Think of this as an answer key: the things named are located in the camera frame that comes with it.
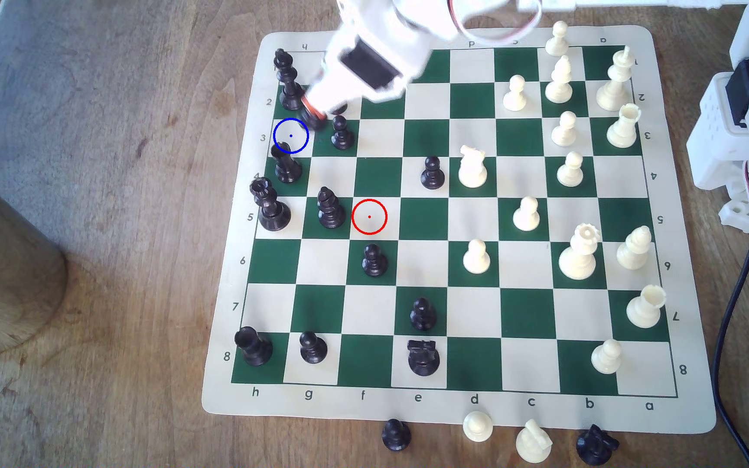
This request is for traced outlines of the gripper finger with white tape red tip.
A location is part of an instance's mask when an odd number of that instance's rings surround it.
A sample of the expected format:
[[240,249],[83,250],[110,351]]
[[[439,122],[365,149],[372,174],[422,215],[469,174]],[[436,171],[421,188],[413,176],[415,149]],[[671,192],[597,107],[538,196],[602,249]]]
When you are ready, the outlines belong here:
[[334,91],[331,81],[326,78],[326,62],[319,64],[313,81],[301,99],[305,110],[311,115],[327,115],[334,104]]
[[316,124],[326,124],[334,116],[342,114],[348,107],[348,99],[338,97],[314,97]]

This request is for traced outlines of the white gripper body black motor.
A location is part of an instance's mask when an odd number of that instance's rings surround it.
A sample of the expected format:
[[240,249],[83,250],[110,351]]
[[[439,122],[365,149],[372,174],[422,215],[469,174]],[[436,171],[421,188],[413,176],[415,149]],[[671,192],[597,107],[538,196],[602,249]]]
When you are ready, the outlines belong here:
[[342,12],[321,75],[321,103],[378,103],[404,95],[430,59],[434,36],[397,12]]

